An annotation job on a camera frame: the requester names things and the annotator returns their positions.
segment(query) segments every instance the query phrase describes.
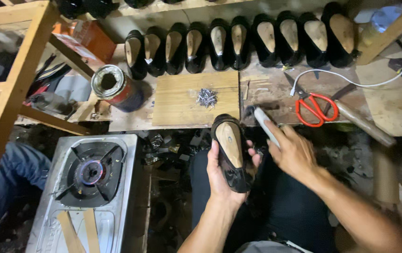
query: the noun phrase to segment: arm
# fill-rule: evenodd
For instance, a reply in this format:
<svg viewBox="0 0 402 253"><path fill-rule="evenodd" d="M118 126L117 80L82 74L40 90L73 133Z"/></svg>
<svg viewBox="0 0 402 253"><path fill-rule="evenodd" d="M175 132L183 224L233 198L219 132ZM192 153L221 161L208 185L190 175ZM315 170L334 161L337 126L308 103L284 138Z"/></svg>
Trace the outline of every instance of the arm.
<svg viewBox="0 0 402 253"><path fill-rule="evenodd" d="M185 239L178 253L220 253L235 215L247 197L246 193L233 192L226 183L218 165L219 150L218 143L212 141L212 148L207 155L210 198L198 225ZM251 148L248 152L257 167L260 162L259 155Z"/></svg>
<svg viewBox="0 0 402 253"><path fill-rule="evenodd" d="M266 121L281 148L269 141L279 167L315 192L353 236L370 252L402 252L402 228L318 166L312 144L291 127L277 128Z"/></svg>

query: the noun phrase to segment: pile of nails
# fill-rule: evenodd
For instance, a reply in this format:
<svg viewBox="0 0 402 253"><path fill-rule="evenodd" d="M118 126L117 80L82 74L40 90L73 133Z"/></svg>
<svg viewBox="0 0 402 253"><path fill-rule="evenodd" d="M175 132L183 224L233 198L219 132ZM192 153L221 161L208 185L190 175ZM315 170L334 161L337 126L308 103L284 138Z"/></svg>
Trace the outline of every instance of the pile of nails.
<svg viewBox="0 0 402 253"><path fill-rule="evenodd" d="M202 88L198 93L197 103L200 103L200 106L205 106L208 108L212 106L215 108L215 104L217 103L217 93L216 91L212 91L211 89Z"/></svg>

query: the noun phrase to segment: charging cable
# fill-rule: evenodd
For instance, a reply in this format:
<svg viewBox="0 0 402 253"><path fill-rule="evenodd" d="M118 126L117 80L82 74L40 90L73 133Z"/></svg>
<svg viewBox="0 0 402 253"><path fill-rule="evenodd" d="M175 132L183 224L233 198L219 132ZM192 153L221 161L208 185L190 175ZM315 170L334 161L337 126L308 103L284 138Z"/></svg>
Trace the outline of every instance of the charging cable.
<svg viewBox="0 0 402 253"><path fill-rule="evenodd" d="M299 74L299 75L296 77L295 82L294 82L294 84L293 84L293 88L292 88L292 90L290 91L290 96L293 97L294 94L295 94L295 87L296 87L296 83L298 83L298 79L299 79L302 75L304 75L305 73L312 72L312 71L320 71L320 72L331 73L331 74L337 75L337 76L339 76L339 77L341 77L341 78L347 80L348 82L350 82L350 83L352 83L352 84L355 84L355 85L357 85L357 86L364 87L364 88L366 88L366 87L374 87L374 86L379 86L379 85L383 85L383 84L389 83L389 82L395 80L396 78L399 78L399 77L402 75L402 71L401 71L396 77L394 77L394 78L392 78L392 79L390 79L390 80L388 80L388 81L385 81L385 82L382 82L382 83L377 83L377 84L363 85L363 84L358 84L358 83L352 82L352 81L348 80L348 78L342 76L341 74L337 74L337 73L335 73L335 72L331 72L331 71L327 71L327 70L322 70L322 69L311 69L311 70L307 70L307 71L305 71L305 72L302 72L301 74Z"/></svg>

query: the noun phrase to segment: person's left hand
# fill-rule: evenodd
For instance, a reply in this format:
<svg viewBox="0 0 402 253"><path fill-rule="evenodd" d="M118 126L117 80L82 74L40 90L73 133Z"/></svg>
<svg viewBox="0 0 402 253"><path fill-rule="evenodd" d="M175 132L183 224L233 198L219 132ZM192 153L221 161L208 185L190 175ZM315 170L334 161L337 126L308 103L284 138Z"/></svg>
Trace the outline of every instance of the person's left hand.
<svg viewBox="0 0 402 253"><path fill-rule="evenodd" d="M247 144L249 146L248 153L252 157L254 169L257 169L260 164L260 155L254 150L252 141L247 141ZM218 142L212 140L212 147L207 154L207 175L209 176L210 183L210 197L225 204L230 203L240 207L247 198L248 193L237 193L229 188L218 163L219 152L220 148Z"/></svg>

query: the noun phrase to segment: scissors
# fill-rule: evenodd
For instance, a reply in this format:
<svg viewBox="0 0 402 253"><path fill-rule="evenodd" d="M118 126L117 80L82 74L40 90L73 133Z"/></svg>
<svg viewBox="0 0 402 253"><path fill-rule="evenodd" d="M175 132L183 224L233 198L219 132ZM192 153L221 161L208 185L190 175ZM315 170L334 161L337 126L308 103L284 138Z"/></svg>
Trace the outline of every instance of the scissors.
<svg viewBox="0 0 402 253"><path fill-rule="evenodd" d="M284 72L284 75L286 76L288 82L293 86L293 84L295 83L295 80L285 72ZM316 93L307 93L298 84L295 87L295 91L300 96L300 99L295 102L296 115L300 119L300 121L303 124L305 124L306 126L320 127L320 126L323 125L323 123L325 121L333 121L333 120L335 120L337 118L337 116L339 114L339 109L338 109L336 103L334 103L334 101L332 99L328 98L327 96L323 96L323 95L316 94ZM314 105L315 110L312 109L310 106L308 106L308 104L306 104L306 102L304 101L304 99L306 99L306 98L309 98L309 100ZM320 106L318 105L318 103L315 100L315 98L325 100L325 101L327 101L328 103L331 104L331 106L334 109L334 115L331 118L328 118L328 117L326 117L326 115L323 114L323 112L320 109ZM320 122L317 123L317 124L312 124L312 123L308 123L307 121L305 121L303 119L303 117L301 116L300 104L303 105L306 109L308 109L314 116L316 116L320 120Z"/></svg>

